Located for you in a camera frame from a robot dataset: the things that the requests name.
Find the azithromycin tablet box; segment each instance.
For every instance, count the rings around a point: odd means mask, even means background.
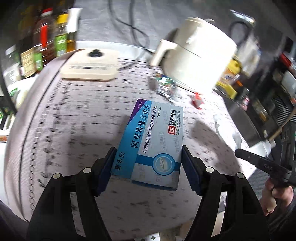
[[[111,173],[137,184],[176,190],[182,138],[183,107],[138,99]]]

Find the united laboratories logo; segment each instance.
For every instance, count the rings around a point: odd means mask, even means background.
[[[169,134],[176,134],[176,127],[175,126],[168,126],[168,133]]]

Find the white electric kettle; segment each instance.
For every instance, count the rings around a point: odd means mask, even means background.
[[[164,74],[184,89],[206,94],[211,91],[233,57],[237,46],[211,23],[188,18],[179,28],[174,43],[162,39],[150,61],[163,64]]]

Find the human hand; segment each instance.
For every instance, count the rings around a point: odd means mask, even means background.
[[[260,205],[264,212],[264,215],[267,216],[270,213],[273,213],[276,207],[275,198],[280,199],[281,209],[285,209],[290,205],[294,197],[293,188],[291,186],[285,188],[274,188],[272,180],[269,178],[265,182],[265,188],[262,190],[262,197],[260,199]]]

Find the yellow bottle cap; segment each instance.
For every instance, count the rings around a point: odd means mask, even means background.
[[[58,16],[57,18],[57,23],[60,24],[60,23],[66,23],[68,20],[68,14],[61,14]]]

